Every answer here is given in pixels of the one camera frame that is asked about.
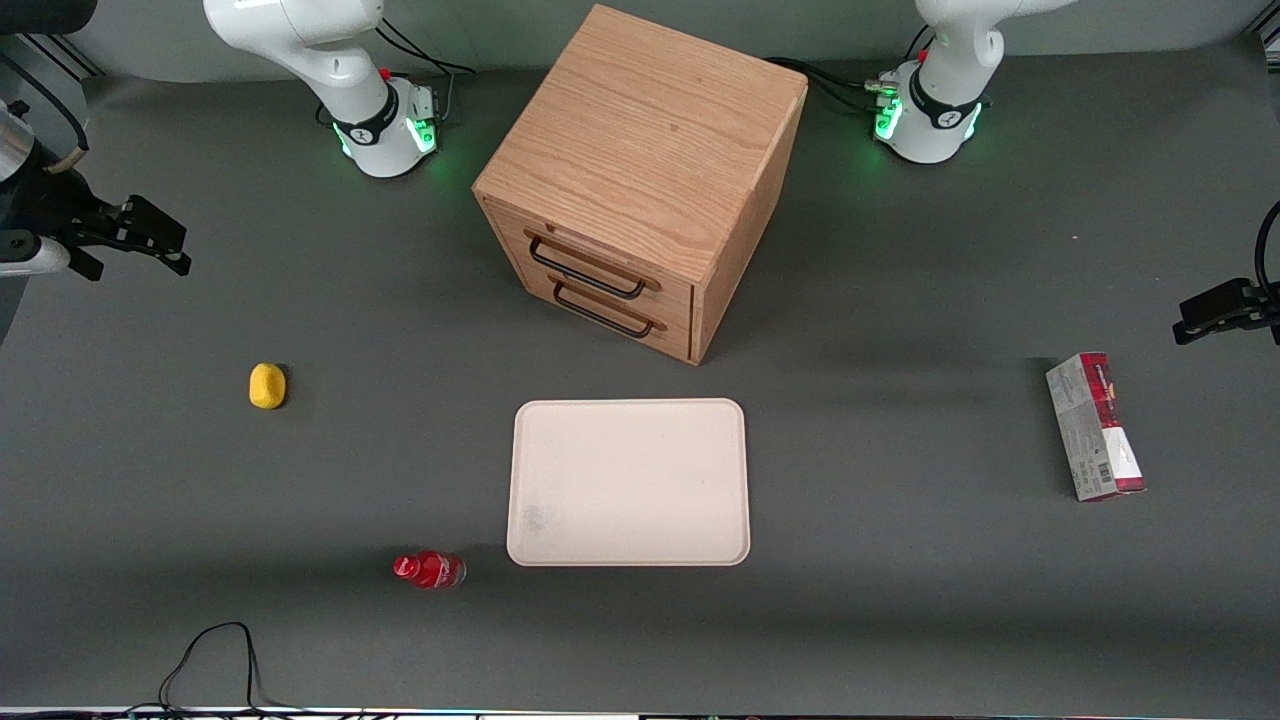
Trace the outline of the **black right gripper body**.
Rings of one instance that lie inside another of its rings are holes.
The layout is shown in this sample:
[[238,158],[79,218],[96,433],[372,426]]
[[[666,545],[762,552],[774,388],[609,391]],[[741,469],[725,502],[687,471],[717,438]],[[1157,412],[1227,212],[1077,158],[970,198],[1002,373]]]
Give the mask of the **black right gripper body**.
[[119,206],[99,199],[83,177],[28,163],[1,183],[4,258],[76,258],[76,243],[124,240]]

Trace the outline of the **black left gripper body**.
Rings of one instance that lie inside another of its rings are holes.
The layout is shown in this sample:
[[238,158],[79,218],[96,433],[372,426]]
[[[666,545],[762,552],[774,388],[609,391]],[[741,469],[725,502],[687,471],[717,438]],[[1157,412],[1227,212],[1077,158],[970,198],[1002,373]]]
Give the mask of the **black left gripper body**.
[[1248,310],[1240,319],[1243,331],[1268,329],[1274,343],[1280,345],[1279,334],[1279,283],[1261,284],[1247,281],[1242,295],[1248,300]]

